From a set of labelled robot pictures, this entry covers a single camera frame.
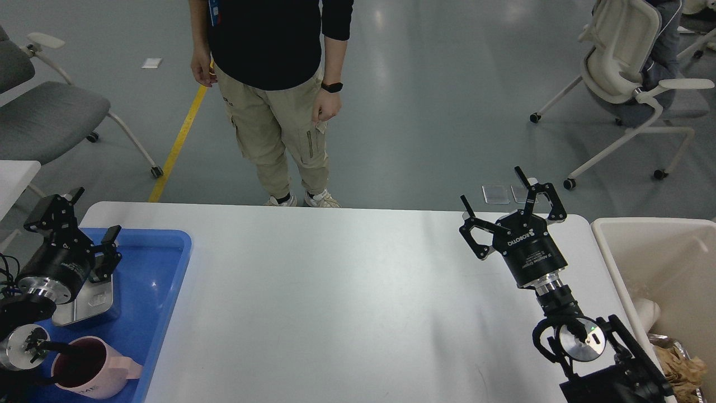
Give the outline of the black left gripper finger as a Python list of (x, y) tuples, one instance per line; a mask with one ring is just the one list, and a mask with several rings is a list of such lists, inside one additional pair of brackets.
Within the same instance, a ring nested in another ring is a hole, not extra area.
[(121, 230), (122, 227), (120, 225), (108, 228), (100, 244), (92, 248), (95, 262), (89, 273), (89, 281), (91, 283), (100, 283), (110, 280), (119, 262), (122, 260), (123, 256), (118, 252), (116, 244), (117, 236)]
[(74, 213), (74, 205), (84, 192), (84, 187), (77, 187), (65, 196), (45, 196), (36, 204), (23, 227), (43, 235), (43, 247), (84, 247), (86, 235), (79, 229)]

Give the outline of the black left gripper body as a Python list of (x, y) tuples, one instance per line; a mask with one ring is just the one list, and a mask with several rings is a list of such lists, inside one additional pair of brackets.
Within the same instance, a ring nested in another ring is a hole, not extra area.
[(55, 304), (77, 298), (95, 258), (89, 239), (43, 240), (43, 244), (22, 268), (17, 279), (20, 291), (39, 295)]

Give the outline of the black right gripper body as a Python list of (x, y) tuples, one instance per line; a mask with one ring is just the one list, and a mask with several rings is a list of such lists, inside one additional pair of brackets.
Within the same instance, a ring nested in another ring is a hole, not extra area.
[(509, 234), (496, 232), (492, 242), (493, 248), (503, 255), (518, 288), (532, 287), (536, 280), (568, 265), (548, 233), (547, 220), (532, 214), (524, 224), (524, 216), (523, 212), (512, 212), (498, 219), (496, 224)]

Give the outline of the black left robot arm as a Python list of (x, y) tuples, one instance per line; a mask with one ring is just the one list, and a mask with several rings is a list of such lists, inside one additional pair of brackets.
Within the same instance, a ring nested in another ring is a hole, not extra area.
[(43, 244), (18, 275), (10, 278), (2, 298), (2, 401), (23, 402), (31, 385), (50, 385), (39, 373), (51, 350), (70, 347), (52, 341), (39, 321), (49, 319), (61, 304), (79, 308), (82, 292), (114, 291), (114, 272), (122, 254), (117, 249), (120, 226), (110, 227), (100, 242), (79, 229), (74, 205), (84, 194), (40, 199), (25, 221), (25, 230), (43, 236)]

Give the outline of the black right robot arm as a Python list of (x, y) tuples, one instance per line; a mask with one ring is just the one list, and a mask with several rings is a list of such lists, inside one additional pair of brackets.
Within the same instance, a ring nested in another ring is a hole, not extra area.
[(665, 375), (616, 315), (584, 315), (559, 274), (567, 261), (548, 232), (566, 219), (552, 183), (516, 175), (526, 188), (521, 209), (489, 222), (478, 218), (467, 198), (459, 232), (480, 260), (498, 252), (518, 288), (533, 290), (544, 312), (532, 342), (540, 354), (560, 365), (568, 402), (665, 402), (675, 395)]

